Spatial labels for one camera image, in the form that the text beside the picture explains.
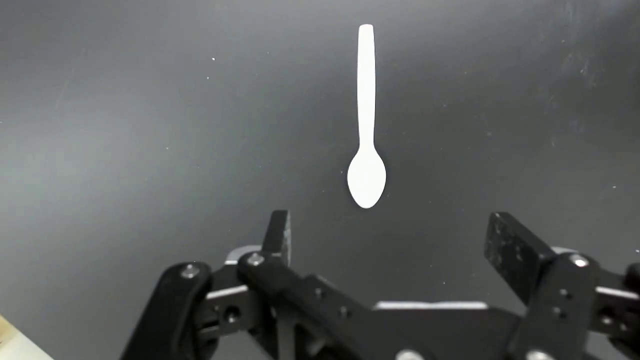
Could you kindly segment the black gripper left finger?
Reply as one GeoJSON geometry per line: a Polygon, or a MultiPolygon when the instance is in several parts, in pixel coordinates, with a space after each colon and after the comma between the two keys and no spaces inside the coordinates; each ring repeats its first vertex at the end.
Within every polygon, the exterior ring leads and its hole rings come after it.
{"type": "Polygon", "coordinates": [[[273,210],[262,243],[265,260],[288,266],[291,262],[291,219],[288,210],[273,210]]]}

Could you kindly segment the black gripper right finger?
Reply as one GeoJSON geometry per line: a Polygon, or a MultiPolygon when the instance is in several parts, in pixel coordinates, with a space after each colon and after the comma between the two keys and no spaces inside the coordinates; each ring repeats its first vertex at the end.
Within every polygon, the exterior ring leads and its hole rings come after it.
{"type": "Polygon", "coordinates": [[[509,213],[492,213],[484,256],[509,291],[528,303],[555,252],[509,213]]]}

